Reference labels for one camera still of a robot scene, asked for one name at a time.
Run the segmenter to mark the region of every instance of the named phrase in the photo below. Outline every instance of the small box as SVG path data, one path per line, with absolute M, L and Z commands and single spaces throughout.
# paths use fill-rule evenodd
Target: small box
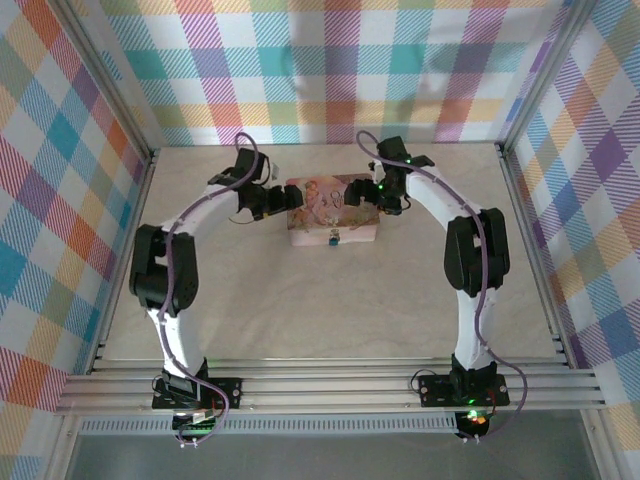
M 293 246 L 339 245 L 372 242 L 380 223 L 375 205 L 359 207 L 344 204 L 344 191 L 355 179 L 371 178 L 366 173 L 292 178 L 302 192 L 304 205 L 287 212 L 287 228 Z

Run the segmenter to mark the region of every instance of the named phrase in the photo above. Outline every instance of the plaid wallpaper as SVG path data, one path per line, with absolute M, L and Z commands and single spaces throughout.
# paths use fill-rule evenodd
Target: plaid wallpaper
M 562 321 L 640 478 L 640 1 L 597 4 L 516 153 Z
M 0 479 L 30 479 L 143 171 L 45 0 L 0 0 L 0 165 Z
M 147 131 L 179 146 L 240 129 L 259 143 L 350 143 L 358 127 L 495 140 L 571 0 L 74 3 Z

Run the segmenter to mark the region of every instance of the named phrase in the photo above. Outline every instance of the beige tabletop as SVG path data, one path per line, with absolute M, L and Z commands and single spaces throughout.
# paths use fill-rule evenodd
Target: beige tabletop
M 493 145 L 409 146 L 427 154 L 464 195 L 507 219 L 511 272 L 499 290 L 495 351 L 553 355 L 547 322 Z M 367 171 L 354 145 L 264 146 L 293 177 Z M 163 149 L 143 223 L 179 213 L 206 181 L 233 164 L 228 147 Z M 239 221 L 250 220 L 241 212 Z M 191 307 L 210 358 L 448 356 L 457 337 L 455 291 L 443 271 L 445 232 L 415 205 L 381 217 L 375 242 L 292 247 L 286 215 L 224 222 L 198 250 L 200 288 Z M 124 288 L 105 358 L 161 358 L 153 324 Z

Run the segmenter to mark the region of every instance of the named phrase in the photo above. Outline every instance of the plaid fabric wall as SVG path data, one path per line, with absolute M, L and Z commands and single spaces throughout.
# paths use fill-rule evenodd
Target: plaid fabric wall
M 75 3 L 148 131 L 177 146 L 240 129 L 259 143 L 349 143 L 361 126 L 495 140 L 571 1 Z
M 0 165 L 0 479 L 30 479 L 143 167 L 45 0 L 0 0 Z
M 601 0 L 516 149 L 562 321 L 640 478 L 640 2 Z

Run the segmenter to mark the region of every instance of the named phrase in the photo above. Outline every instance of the gray floor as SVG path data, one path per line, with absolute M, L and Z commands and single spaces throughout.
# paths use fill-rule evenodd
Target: gray floor
M 287 178 L 366 172 L 355 145 L 265 146 Z M 499 291 L 494 350 L 553 355 L 549 331 L 491 144 L 410 146 L 425 153 L 464 195 L 507 219 L 511 272 Z M 228 147 L 162 151 L 142 220 L 159 224 L 235 161 Z M 241 213 L 240 219 L 246 219 Z M 419 205 L 383 216 L 372 243 L 292 247 L 285 215 L 251 225 L 225 222 L 198 250 L 200 289 L 192 307 L 211 358 L 449 356 L 457 304 L 442 263 L 445 233 Z M 125 287 L 105 358 L 161 358 L 152 322 Z
M 495 425 L 507 414 L 500 414 Z M 480 445 L 452 434 L 224 435 L 198 450 L 169 436 L 81 436 L 70 480 L 539 480 L 599 478 L 579 412 L 523 412 Z

